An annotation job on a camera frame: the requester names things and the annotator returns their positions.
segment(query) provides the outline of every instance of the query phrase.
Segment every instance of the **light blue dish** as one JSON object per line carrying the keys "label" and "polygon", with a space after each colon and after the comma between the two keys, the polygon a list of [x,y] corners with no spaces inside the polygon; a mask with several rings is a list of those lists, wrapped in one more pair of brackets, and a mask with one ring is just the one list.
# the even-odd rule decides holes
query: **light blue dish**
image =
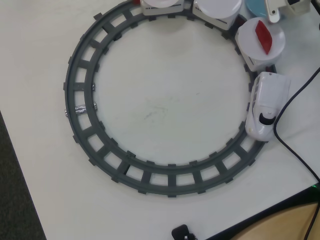
{"label": "light blue dish", "polygon": [[245,0],[245,5],[254,17],[267,18],[264,0]]}

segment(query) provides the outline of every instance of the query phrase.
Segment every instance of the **red piece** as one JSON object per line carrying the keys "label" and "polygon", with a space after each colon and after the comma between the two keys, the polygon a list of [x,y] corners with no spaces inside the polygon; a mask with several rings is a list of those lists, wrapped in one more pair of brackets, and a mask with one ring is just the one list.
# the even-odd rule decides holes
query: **red piece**
{"label": "red piece", "polygon": [[255,33],[259,39],[259,42],[263,50],[268,55],[272,46],[272,36],[266,25],[260,20],[255,28]]}

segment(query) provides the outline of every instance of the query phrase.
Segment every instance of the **wooden surface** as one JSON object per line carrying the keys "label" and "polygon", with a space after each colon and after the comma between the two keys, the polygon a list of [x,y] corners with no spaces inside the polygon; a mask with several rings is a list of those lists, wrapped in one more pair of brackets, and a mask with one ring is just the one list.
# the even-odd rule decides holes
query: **wooden surface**
{"label": "wooden surface", "polygon": [[[316,207],[317,204],[311,204],[281,211],[257,222],[232,240],[302,240]],[[320,240],[320,216],[308,240]]]}

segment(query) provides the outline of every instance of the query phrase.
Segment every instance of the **white plastic part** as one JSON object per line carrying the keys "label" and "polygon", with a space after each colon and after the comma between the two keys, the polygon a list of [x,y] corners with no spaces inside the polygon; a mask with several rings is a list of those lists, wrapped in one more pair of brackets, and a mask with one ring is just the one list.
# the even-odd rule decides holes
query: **white plastic part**
{"label": "white plastic part", "polygon": [[195,0],[192,12],[206,22],[228,30],[234,23],[242,2],[242,0]]}
{"label": "white plastic part", "polygon": [[[256,34],[258,22],[262,21],[272,36],[272,47],[269,54],[266,54]],[[242,53],[242,56],[251,71],[263,70],[280,58],[286,46],[286,37],[278,24],[270,24],[263,17],[256,17],[248,20],[239,27],[235,35],[235,41]]]}
{"label": "white plastic part", "polygon": [[141,0],[142,13],[146,16],[173,14],[184,10],[185,0]]}
{"label": "white plastic part", "polygon": [[254,81],[245,130],[255,140],[267,142],[289,98],[291,80],[284,75],[262,72]]}
{"label": "white plastic part", "polygon": [[264,0],[267,16],[271,23],[277,23],[281,14],[286,17],[299,16],[310,11],[311,0],[300,0],[289,4],[288,0]]}

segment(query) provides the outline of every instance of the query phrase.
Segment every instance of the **toy train track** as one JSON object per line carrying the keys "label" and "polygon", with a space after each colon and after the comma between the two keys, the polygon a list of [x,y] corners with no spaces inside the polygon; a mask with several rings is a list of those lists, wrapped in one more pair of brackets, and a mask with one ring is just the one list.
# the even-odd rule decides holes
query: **toy train track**
{"label": "toy train track", "polygon": [[[99,106],[97,106],[93,101],[93,94],[95,90],[94,76],[99,70],[98,62],[100,58],[108,53],[109,45],[113,41],[117,41],[119,38],[121,38],[122,33],[125,30],[137,27],[139,23],[144,20],[155,21],[157,17],[160,16],[167,16],[171,19],[174,19],[176,16],[184,16],[190,21],[201,21],[211,29],[217,28],[214,25],[193,15],[192,7],[184,9],[182,12],[168,15],[145,16],[143,14],[138,14],[133,16],[131,10],[138,7],[140,6],[129,0],[119,4],[103,15],[100,13],[94,16],[96,20],[95,23],[81,37],[80,42],[78,43],[72,57],[69,60],[69,68],[63,89],[65,91],[65,114],[69,119],[72,131],[74,133],[73,138],[75,142],[80,144],[80,146],[83,148],[84,152],[89,157],[89,161],[94,166],[99,167],[101,170],[111,176],[113,181],[134,188],[142,194],[152,193],[167,195],[168,197],[176,197],[178,195],[192,193],[202,194],[210,188],[231,182],[238,173],[240,173],[246,167],[251,166],[255,162],[255,157],[265,144],[264,142],[256,141],[249,151],[246,151],[241,147],[242,142],[247,137],[244,122],[240,124],[239,133],[226,143],[225,148],[219,152],[209,155],[207,159],[201,161],[192,161],[185,165],[158,165],[152,161],[140,160],[134,153],[122,150],[118,146],[118,143],[107,135],[103,123],[99,121],[96,114],[97,107],[99,108]],[[111,24],[111,21],[122,15],[126,20],[114,27]],[[221,31],[222,36],[226,40],[230,40],[235,44],[235,50],[239,55],[241,52],[239,51],[235,41],[235,34],[238,28],[245,22],[246,19],[241,15],[238,15],[235,23],[228,31],[217,28]],[[107,36],[101,42],[98,42],[94,40],[94,37],[101,31],[101,29],[107,32]],[[82,59],[82,56],[88,47],[95,49],[90,61]],[[78,68],[86,69],[85,82],[76,82]],[[253,82],[258,74],[250,71],[246,64],[244,65],[244,68],[249,75],[249,90],[251,91]],[[276,69],[274,66],[272,66],[271,68],[267,69],[267,71],[275,73]],[[84,92],[84,106],[75,105],[76,91]],[[81,128],[78,118],[79,111],[88,115],[91,122],[91,126],[89,128]],[[104,144],[104,146],[98,151],[95,151],[88,142],[88,138],[94,135],[97,135]],[[105,156],[107,156],[109,153],[113,153],[121,159],[122,162],[117,169],[113,168],[104,161]],[[227,169],[223,163],[223,160],[233,153],[236,153],[239,156],[240,161],[230,169]],[[143,171],[141,180],[136,180],[126,175],[131,166]],[[212,166],[217,168],[219,175],[208,180],[203,180],[201,171]],[[163,186],[151,184],[150,180],[152,174],[167,176],[168,185]],[[194,183],[189,185],[177,185],[177,176],[184,174],[192,174]]]}

